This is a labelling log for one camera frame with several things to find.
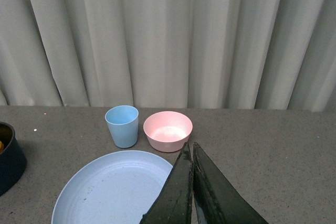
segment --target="dark bowl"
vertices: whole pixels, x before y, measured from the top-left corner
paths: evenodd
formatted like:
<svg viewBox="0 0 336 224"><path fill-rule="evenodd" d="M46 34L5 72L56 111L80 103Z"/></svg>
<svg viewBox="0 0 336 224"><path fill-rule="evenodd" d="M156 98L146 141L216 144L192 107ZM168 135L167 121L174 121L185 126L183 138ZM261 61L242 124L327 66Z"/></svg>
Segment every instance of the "dark bowl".
<svg viewBox="0 0 336 224"><path fill-rule="evenodd" d="M0 196L7 192L21 178L27 159L15 138L14 128L0 122L0 141L5 148L0 153Z"/></svg>

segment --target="curtain fold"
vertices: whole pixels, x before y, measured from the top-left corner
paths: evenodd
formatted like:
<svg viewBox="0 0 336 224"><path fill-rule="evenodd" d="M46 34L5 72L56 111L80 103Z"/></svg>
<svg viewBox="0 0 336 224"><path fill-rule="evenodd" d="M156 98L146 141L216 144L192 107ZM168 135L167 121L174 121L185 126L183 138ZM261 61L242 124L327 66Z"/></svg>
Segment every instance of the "curtain fold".
<svg viewBox="0 0 336 224"><path fill-rule="evenodd" d="M0 105L336 111L336 0L0 0Z"/></svg>

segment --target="plastic cup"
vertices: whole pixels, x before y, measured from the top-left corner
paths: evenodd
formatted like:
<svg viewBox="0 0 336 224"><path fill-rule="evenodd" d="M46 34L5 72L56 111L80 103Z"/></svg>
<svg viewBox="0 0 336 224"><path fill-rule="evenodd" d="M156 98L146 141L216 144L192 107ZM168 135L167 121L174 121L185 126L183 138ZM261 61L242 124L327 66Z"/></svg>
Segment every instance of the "plastic cup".
<svg viewBox="0 0 336 224"><path fill-rule="evenodd" d="M138 140L139 112L133 106L121 105L111 108L105 114L114 144L119 148L129 148Z"/></svg>

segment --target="table surface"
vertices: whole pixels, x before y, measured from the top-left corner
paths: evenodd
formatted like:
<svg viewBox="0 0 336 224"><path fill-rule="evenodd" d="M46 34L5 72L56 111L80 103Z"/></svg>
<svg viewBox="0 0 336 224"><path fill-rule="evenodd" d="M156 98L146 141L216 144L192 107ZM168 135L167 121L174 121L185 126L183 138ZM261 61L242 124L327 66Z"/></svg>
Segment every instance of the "table surface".
<svg viewBox="0 0 336 224"><path fill-rule="evenodd" d="M120 151L104 114L109 108L0 106L28 164L0 196L0 223L50 223L57 197L83 166ZM144 120L168 109L139 109L139 139L130 150L174 164L178 152L148 143ZM239 194L269 223L336 220L336 113L275 110L169 109L193 122L197 142ZM192 223L197 223L195 210Z"/></svg>

